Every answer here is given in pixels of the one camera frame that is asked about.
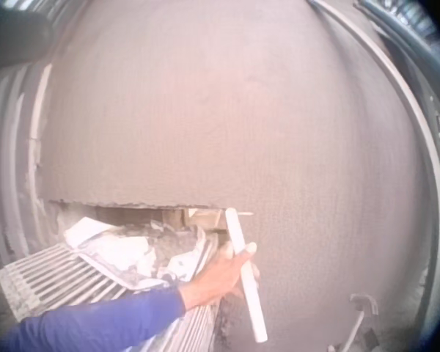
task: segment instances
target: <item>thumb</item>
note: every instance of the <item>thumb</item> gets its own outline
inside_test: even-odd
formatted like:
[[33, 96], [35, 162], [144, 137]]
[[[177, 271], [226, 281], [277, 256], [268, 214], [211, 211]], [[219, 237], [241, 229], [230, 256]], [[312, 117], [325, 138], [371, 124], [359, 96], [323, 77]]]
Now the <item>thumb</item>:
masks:
[[248, 260], [251, 259], [251, 257], [254, 255], [254, 253], [256, 253], [256, 251], [257, 251], [257, 244], [255, 242], [246, 244], [244, 250], [241, 253], [238, 253], [233, 258], [235, 265], [238, 267], [242, 267], [244, 263], [246, 263]]

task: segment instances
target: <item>fingers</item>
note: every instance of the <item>fingers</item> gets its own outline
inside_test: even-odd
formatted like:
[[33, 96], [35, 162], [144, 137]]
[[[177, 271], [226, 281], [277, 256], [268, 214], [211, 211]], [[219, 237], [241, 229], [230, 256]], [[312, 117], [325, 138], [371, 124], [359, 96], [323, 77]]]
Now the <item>fingers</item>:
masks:
[[259, 269], [257, 268], [257, 266], [254, 263], [251, 263], [251, 267], [252, 267], [252, 273], [254, 275], [254, 278], [256, 279], [256, 281], [259, 281], [259, 278], [261, 276]]
[[239, 286], [234, 286], [234, 288], [230, 291], [230, 293], [232, 295], [234, 295], [235, 297], [241, 298], [241, 299], [245, 299], [244, 298], [244, 292], [241, 288], [239, 288]]
[[233, 245], [231, 241], [226, 242], [222, 247], [219, 249], [219, 256], [226, 258], [226, 259], [233, 259], [234, 255], [233, 251]]
[[251, 259], [256, 251], [257, 244], [255, 242], [248, 243], [244, 247], [244, 250], [233, 258], [235, 266], [238, 266], [239, 268], [242, 267], [244, 263]]

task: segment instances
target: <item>metal rail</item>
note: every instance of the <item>metal rail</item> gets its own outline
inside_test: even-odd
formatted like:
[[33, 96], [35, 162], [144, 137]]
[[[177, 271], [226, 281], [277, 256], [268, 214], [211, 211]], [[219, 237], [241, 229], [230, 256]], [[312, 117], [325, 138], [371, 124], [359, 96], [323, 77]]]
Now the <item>metal rail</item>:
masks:
[[440, 101], [440, 54], [436, 53], [413, 29], [371, 0], [358, 0], [354, 7], [389, 35], [427, 79]]
[[332, 6], [321, 0], [308, 0], [308, 2], [347, 30], [384, 71], [402, 100], [417, 133], [417, 138], [422, 145], [424, 165], [428, 176], [433, 225], [431, 227], [432, 244], [427, 281], [419, 306], [417, 323], [421, 330], [421, 338], [427, 338], [432, 334], [440, 319], [440, 162], [435, 143], [416, 98], [388, 56], [361, 29]]

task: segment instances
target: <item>hand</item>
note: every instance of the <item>hand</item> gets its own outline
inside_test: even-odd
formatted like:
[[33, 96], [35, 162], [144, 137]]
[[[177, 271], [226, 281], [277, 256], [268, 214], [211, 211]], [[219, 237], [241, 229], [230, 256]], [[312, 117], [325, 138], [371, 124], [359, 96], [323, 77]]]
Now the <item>hand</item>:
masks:
[[257, 250], [256, 243], [248, 243], [240, 254], [233, 257], [231, 242], [222, 246], [205, 268], [188, 284], [181, 286], [179, 291], [183, 297], [186, 311], [237, 290], [241, 267], [251, 259]]

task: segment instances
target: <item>metal pipe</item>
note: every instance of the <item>metal pipe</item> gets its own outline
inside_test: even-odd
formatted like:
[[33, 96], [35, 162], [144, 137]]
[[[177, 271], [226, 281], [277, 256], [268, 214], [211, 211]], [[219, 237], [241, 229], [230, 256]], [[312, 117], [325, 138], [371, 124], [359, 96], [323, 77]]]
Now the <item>metal pipe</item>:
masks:
[[440, 162], [430, 129], [411, 89], [381, 48], [342, 13], [326, 2], [309, 0], [309, 3], [346, 29], [380, 66], [402, 100], [419, 143], [422, 145], [421, 150], [428, 176], [433, 226], [428, 275], [417, 322], [423, 337], [430, 336], [440, 318]]

